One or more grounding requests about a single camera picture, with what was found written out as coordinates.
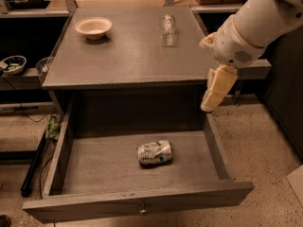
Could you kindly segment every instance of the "drawer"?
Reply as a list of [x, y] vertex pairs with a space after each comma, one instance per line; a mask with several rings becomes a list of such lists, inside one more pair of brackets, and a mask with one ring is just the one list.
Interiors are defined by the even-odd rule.
[[[23, 209], [49, 223], [240, 204], [254, 186], [235, 182], [200, 93], [74, 92], [43, 199]], [[156, 140], [171, 141], [173, 159], [143, 167], [137, 147]]]

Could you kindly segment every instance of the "white bowl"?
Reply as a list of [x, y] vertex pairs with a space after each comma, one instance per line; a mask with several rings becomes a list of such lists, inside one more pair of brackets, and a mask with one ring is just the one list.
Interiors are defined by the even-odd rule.
[[87, 39], [98, 40], [112, 27], [112, 22], [102, 17], [82, 19], [76, 23], [75, 29]]
[[7, 65], [7, 68], [3, 70], [5, 74], [16, 75], [23, 71], [27, 63], [27, 59], [23, 56], [12, 56], [3, 59], [2, 62], [4, 62]]

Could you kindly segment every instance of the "gray tabletop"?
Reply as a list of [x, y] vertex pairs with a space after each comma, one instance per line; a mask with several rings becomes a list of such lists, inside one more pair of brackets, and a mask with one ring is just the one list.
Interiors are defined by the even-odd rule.
[[[161, 21], [175, 17], [177, 43], [165, 47]], [[75, 30], [86, 17], [112, 21], [106, 38], [90, 41]], [[142, 83], [205, 82], [210, 67], [218, 66], [212, 53], [198, 44], [204, 37], [188, 7], [77, 9], [43, 87], [102, 89]]]

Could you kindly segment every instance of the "floor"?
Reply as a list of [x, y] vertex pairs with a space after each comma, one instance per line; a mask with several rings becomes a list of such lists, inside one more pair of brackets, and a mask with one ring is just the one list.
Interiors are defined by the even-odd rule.
[[[22, 112], [0, 113], [0, 150], [35, 149], [42, 137], [49, 107]], [[286, 176], [302, 165], [302, 161], [273, 119], [266, 106], [249, 102], [241, 106], [226, 105], [213, 112], [229, 164], [236, 181], [251, 181], [255, 189], [235, 207], [199, 209], [123, 218], [105, 218], [43, 225], [22, 210], [24, 201], [39, 199], [39, 173], [51, 157], [54, 144], [47, 144], [43, 159], [34, 177], [33, 192], [22, 198], [20, 187], [28, 165], [0, 163], [0, 215], [11, 217], [11, 227], [118, 227], [118, 226], [302, 226], [303, 207], [290, 187]]]

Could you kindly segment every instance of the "white robotic arm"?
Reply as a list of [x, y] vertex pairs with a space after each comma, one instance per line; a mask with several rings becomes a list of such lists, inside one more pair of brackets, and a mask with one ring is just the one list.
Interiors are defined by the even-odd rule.
[[221, 65], [209, 73], [202, 110], [211, 112], [219, 106], [235, 83], [238, 68], [250, 65], [270, 42], [302, 25], [303, 0], [248, 0], [200, 43], [212, 42], [213, 56]]

